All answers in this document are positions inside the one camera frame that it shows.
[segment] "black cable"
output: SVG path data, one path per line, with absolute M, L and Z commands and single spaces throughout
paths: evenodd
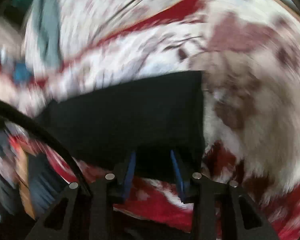
M 91 196 L 89 185 L 83 177 L 81 170 L 69 154 L 68 150 L 57 139 L 55 139 L 50 133 L 48 133 L 30 117 L 24 115 L 23 113 L 19 112 L 17 109 L 13 108 L 7 103 L 4 103 L 3 101 L 0 101 L 0 116 L 27 129 L 34 136 L 37 136 L 38 138 L 40 138 L 40 140 L 42 140 L 42 142 L 55 150 L 72 169 L 73 173 L 79 181 L 83 193 L 87 196 Z

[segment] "patterned fabric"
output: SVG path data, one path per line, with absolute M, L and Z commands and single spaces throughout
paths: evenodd
M 31 100 L 24 96 L 19 103 L 19 108 L 30 116 L 51 98 L 65 100 L 119 82 L 191 70 L 194 66 L 190 58 L 199 53 L 213 62 L 217 74 L 218 67 L 226 62 L 220 55 L 230 58 L 226 50 L 264 60 L 264 65 L 270 64 L 269 57 L 300 65 L 300 21 L 273 0 L 59 0 L 59 3 L 60 51 L 66 59 L 61 73 L 50 73 L 40 61 L 31 15 L 27 25 L 26 60 L 36 81 L 41 82 L 32 84 L 35 90 L 29 90 Z M 292 46 L 293 37 L 299 39 Z M 249 84 L 245 87 L 247 91 L 253 93 L 258 89 L 255 80 Z M 243 98 L 245 106 L 253 110 L 251 98 Z M 234 118 L 226 120 L 222 111 L 216 109 L 220 122 L 241 128 L 245 118 L 237 111 L 229 108 Z M 253 114 L 247 109 L 242 112 Z M 211 178 L 223 183 L 236 179 L 256 201 L 261 199 L 269 185 L 267 178 L 245 174 L 248 167 L 243 156 L 225 150 L 225 142 L 219 142 L 211 131 L 213 127 L 205 127 L 209 146 L 204 162 Z M 53 168 L 65 180 L 74 181 L 63 159 L 46 146 L 41 147 Z M 89 181 L 106 172 L 81 161 L 78 164 Z M 115 208 L 184 231 L 191 229 L 192 205 L 183 205 L 175 186 L 160 181 L 134 178 L 130 198 Z M 300 185 L 290 193 L 276 195 L 269 203 L 261 202 L 260 208 L 281 239 L 300 236 Z

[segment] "teal cloth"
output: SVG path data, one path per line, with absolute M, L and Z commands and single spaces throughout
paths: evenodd
M 38 48 L 47 67 L 59 69 L 62 58 L 59 47 L 60 18 L 58 0 L 33 0 L 32 21 L 38 34 Z

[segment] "metal rivet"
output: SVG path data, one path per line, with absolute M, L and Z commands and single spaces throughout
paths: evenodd
M 75 189 L 75 188 L 77 188 L 78 186 L 79 186 L 78 183 L 73 182 L 73 183 L 70 183 L 69 188 L 70 188 L 70 189 Z
M 109 174 L 106 175 L 107 180 L 113 180 L 114 177 L 115 177 L 115 175 L 113 173 L 109 173 Z
M 202 175 L 199 172 L 194 172 L 192 174 L 192 178 L 194 178 L 194 179 L 201 179 L 201 177 L 202 177 Z
M 235 180 L 231 180 L 230 183 L 229 183 L 229 185 L 230 185 L 231 187 L 237 187 L 237 186 L 239 185 L 239 183 L 236 182 Z

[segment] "beige fur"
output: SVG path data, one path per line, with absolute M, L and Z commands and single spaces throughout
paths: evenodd
M 284 64 L 277 57 L 282 48 Z M 300 42 L 280 33 L 249 55 L 205 52 L 191 64 L 205 72 L 207 143 L 221 140 L 238 161 L 244 158 L 246 178 L 269 176 L 265 201 L 300 184 Z

